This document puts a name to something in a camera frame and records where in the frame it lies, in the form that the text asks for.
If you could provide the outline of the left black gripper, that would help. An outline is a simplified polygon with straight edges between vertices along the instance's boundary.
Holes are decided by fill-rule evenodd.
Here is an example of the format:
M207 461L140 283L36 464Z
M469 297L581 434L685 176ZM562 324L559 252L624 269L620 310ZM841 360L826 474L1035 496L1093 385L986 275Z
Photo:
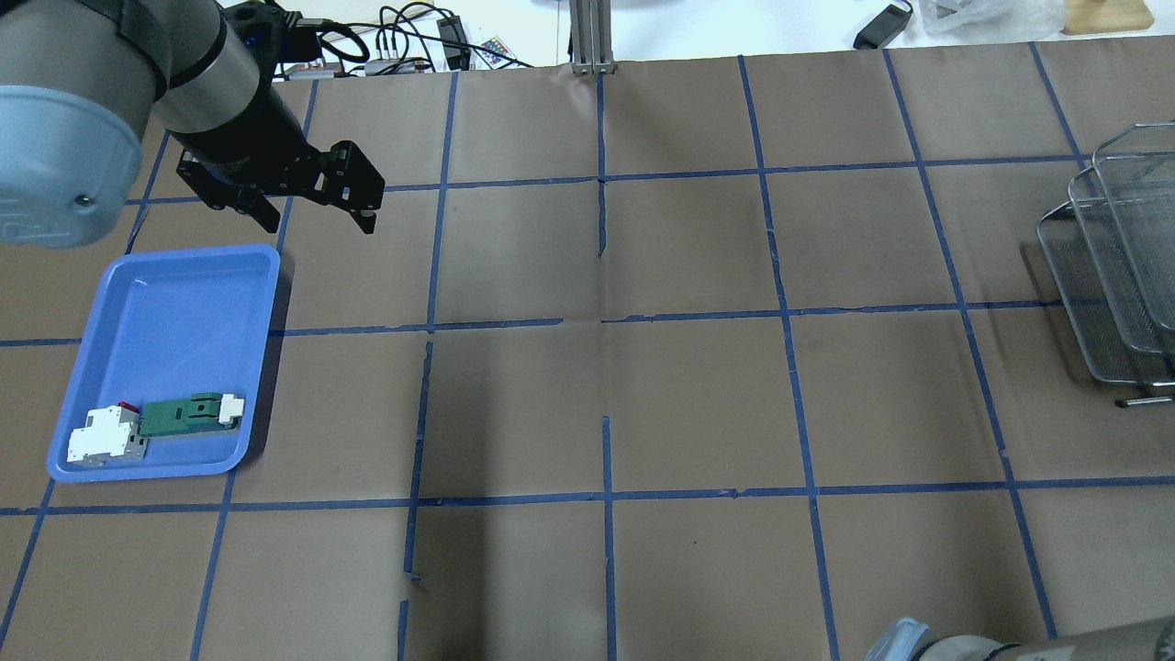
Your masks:
M340 141L320 153L306 139L179 141L184 155L176 174L195 196L207 205L247 215L266 232L278 231L281 213L264 194L289 194L335 207L364 235L376 230L387 181L352 141Z

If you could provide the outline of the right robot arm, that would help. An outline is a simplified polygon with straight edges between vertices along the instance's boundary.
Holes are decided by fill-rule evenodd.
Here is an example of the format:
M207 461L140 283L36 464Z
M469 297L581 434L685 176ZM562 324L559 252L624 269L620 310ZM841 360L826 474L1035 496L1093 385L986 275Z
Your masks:
M1171 660L1174 619L1156 618L1035 643L1000 643L978 635L936 638L927 623L898 619L865 660Z

